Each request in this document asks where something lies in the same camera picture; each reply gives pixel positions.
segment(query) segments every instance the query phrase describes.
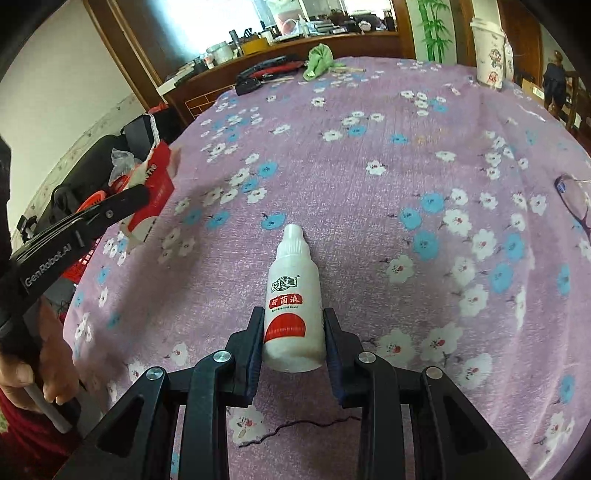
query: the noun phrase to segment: green cloth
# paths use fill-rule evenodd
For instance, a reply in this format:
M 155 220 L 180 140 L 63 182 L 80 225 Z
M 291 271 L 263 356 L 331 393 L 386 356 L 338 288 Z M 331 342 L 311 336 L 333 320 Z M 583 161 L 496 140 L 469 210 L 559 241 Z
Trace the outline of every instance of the green cloth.
M 327 45 L 321 43 L 312 48 L 308 54 L 308 68 L 304 72 L 304 80 L 314 80 L 331 67 L 343 66 L 342 63 L 335 63 L 335 58 Z

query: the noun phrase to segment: plastic bag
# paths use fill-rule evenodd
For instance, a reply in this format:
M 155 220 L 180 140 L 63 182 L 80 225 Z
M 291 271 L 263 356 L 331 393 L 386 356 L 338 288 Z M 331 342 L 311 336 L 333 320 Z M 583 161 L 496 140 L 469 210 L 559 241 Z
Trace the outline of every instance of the plastic bag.
M 133 153 L 114 148 L 111 150 L 111 161 L 113 162 L 113 170 L 109 177 L 109 187 L 113 185 L 115 180 L 123 175 L 129 175 L 134 168 L 141 164 L 141 160 L 134 157 Z

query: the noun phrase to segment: finger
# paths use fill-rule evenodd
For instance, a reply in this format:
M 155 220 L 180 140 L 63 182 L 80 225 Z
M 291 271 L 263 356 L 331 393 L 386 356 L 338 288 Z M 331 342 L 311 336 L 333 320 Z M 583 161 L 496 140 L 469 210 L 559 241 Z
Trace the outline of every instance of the finger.
M 15 356 L 0 354 L 0 385 L 22 388 L 35 381 L 33 369 Z

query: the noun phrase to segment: bed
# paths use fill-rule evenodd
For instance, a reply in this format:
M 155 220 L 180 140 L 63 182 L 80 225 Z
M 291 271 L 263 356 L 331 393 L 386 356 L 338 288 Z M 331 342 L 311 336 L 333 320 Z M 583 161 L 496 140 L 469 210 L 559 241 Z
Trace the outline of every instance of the bed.
M 128 252 L 111 228 L 77 289 L 64 332 L 80 374 L 108 408 L 149 366 L 223 347 L 296 223 L 343 328 L 397 367 L 443 368 L 549 480 L 591 418 L 591 246 L 553 186 L 591 178 L 589 158 L 513 84 L 342 61 L 365 71 L 226 92 L 175 142 L 176 191 L 147 243 Z M 253 406 L 228 411 L 230 474 L 354 478 L 354 417 L 324 368 L 263 368 Z

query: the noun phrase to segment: white container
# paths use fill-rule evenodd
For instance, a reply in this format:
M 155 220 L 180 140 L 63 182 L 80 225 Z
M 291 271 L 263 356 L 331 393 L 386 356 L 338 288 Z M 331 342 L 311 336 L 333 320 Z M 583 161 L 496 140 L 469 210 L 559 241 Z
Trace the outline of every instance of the white container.
M 318 267 L 298 225 L 283 230 L 269 269 L 262 354 L 280 372 L 308 372 L 326 359 Z
M 470 23 L 476 47 L 478 82 L 500 90 L 505 67 L 505 32 L 493 22 L 473 18 Z

